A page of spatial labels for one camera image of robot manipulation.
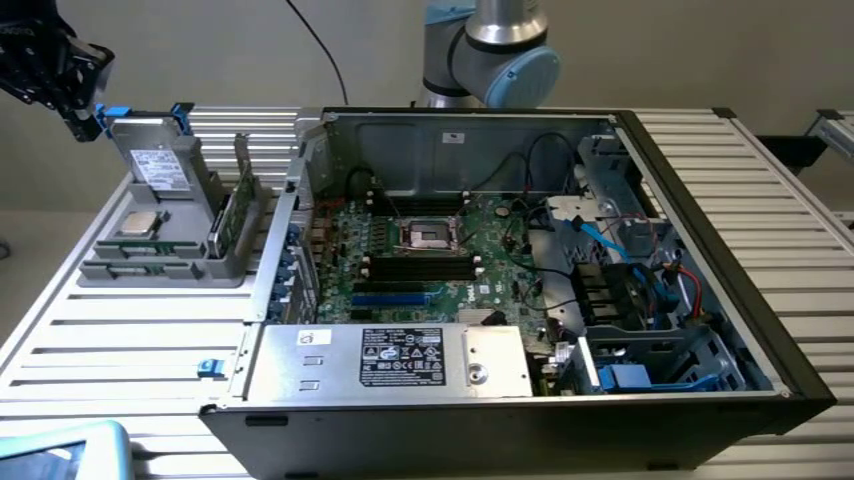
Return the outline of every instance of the black pcie slot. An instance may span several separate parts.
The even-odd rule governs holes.
[[[421,282],[357,283],[353,286],[353,291],[354,293],[421,293],[425,291],[425,284]]]
[[[473,257],[373,258],[369,266],[371,282],[473,281]]]
[[[377,282],[410,282],[423,280],[430,282],[461,281],[474,282],[477,279],[473,271],[470,272],[385,272],[371,274],[369,280]]]
[[[390,202],[382,195],[374,197],[374,204],[369,206],[371,214],[381,217],[394,217],[398,214],[405,217],[449,217],[457,215],[462,208],[462,198],[435,200],[395,198]]]

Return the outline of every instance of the green circuit board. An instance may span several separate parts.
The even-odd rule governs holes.
[[[453,224],[458,241],[470,236],[458,250],[449,254],[479,255],[485,272],[473,282],[422,282],[430,296],[427,305],[373,307],[371,319],[365,321],[351,319],[354,284],[363,281],[359,277],[363,254],[371,251],[387,256],[430,256],[434,252],[399,249],[399,226],[411,218],[373,217],[354,202],[321,209],[313,230],[313,253],[322,287],[318,323],[451,323],[458,321],[462,309],[489,309],[502,311],[510,325],[519,326],[526,344],[537,343],[545,315],[523,305],[513,294],[514,281],[526,291],[537,280],[537,273],[514,265],[507,257],[502,237],[513,222],[510,234],[521,239],[523,225],[518,217],[513,220],[514,215],[501,218],[495,214],[501,206],[510,208],[511,200],[498,195],[483,195],[466,206],[461,212],[463,215],[418,217],[417,220],[433,219]],[[385,229],[381,235],[377,234],[378,229]],[[533,264],[530,255],[521,255],[518,250],[515,258]],[[542,297],[530,297],[527,302],[534,307],[543,307]]]

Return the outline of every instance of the white wall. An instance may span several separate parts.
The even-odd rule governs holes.
[[[116,53],[106,103],[341,103],[323,53],[283,0],[59,3],[82,38]],[[421,86],[422,2],[297,3],[338,58],[351,101],[405,105]],[[550,105],[730,106],[754,131],[774,133],[800,133],[816,108],[854,107],[852,0],[543,4],[565,59]],[[0,206],[96,209],[123,173],[110,144],[76,144],[52,112],[11,97],[0,109]],[[812,177],[854,208],[845,178]]]

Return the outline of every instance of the warning label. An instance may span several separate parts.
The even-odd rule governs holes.
[[[359,381],[366,387],[443,386],[442,329],[366,328]]]
[[[172,150],[131,150],[131,155],[152,190],[190,190],[190,182]]]

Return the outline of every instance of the aluminum workbench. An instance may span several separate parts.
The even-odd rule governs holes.
[[[637,113],[840,404],[789,435],[745,440],[694,472],[573,478],[852,478],[852,232],[738,119],[712,110]],[[231,138],[250,132],[254,170],[275,188],[311,118],[298,109],[196,107],[191,122],[209,166],[225,181],[237,179]],[[0,437],[115,418],[131,434],[139,478],[249,478],[196,418],[233,379],[199,379],[196,364],[239,358],[263,265],[253,262],[238,289],[78,287],[76,265],[124,201],[126,183],[0,350]]]

